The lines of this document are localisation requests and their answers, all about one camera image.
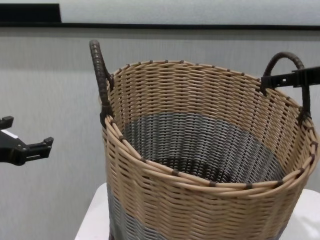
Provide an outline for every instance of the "woven basket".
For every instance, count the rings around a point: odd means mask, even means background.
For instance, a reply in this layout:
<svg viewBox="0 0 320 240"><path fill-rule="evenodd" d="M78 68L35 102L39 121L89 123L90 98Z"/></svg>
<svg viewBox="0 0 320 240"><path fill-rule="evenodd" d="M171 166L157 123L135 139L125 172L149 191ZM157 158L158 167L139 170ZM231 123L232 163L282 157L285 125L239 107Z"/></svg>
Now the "woven basket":
<svg viewBox="0 0 320 240"><path fill-rule="evenodd" d="M147 61L109 74L99 42L90 49L110 239L278 240L319 158L300 106L212 65ZM279 53L264 75L283 57L303 68Z"/></svg>

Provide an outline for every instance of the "black metal bracket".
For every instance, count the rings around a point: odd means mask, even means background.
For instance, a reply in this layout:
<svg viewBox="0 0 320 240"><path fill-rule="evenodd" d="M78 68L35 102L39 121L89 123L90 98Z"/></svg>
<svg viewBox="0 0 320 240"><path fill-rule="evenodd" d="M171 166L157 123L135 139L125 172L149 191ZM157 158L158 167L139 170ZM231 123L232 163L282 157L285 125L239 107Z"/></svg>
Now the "black metal bracket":
<svg viewBox="0 0 320 240"><path fill-rule="evenodd" d="M263 76L261 78L260 92L267 95L266 89L293 86L302 88L302 109L298 116L298 122L311 118L310 112L310 89L309 86L320 85L320 66L293 70L292 73Z"/></svg>
<svg viewBox="0 0 320 240"><path fill-rule="evenodd" d="M301 88L311 85L320 85L320 66L293 70L292 73L263 76L260 91L266 96L266 89L293 86Z"/></svg>
<svg viewBox="0 0 320 240"><path fill-rule="evenodd" d="M12 116L0 120L0 162L21 166L29 161L48 158L54 139L48 137L40 143L25 144L4 130L10 128L13 121Z"/></svg>

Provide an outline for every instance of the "tan wicker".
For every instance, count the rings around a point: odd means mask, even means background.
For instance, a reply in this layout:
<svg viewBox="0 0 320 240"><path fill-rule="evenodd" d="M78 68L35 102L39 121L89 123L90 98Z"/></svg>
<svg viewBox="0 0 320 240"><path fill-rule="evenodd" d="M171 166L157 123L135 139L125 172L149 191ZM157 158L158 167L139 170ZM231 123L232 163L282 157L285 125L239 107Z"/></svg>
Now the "tan wicker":
<svg viewBox="0 0 320 240"><path fill-rule="evenodd" d="M109 75L99 43L90 47L110 239L279 239L319 159L300 106L277 89L264 96L256 77L206 64L146 61Z"/></svg>

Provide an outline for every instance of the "white wall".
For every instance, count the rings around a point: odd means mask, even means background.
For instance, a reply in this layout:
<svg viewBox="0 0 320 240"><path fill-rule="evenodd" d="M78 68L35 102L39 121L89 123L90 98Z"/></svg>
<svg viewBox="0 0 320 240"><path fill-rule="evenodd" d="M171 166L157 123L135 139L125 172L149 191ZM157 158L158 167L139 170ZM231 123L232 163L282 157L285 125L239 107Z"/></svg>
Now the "white wall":
<svg viewBox="0 0 320 240"><path fill-rule="evenodd" d="M27 143L55 138L49 159L0 164L0 239L73 240L105 182L98 90L89 40L112 72L145 60L188 60L260 76L277 52L320 65L320 32L0 28L0 117ZM274 73L294 68L281 61ZM301 103L301 90L285 91ZM320 131L320 86L311 89ZM308 188L320 192L320 168Z"/></svg>

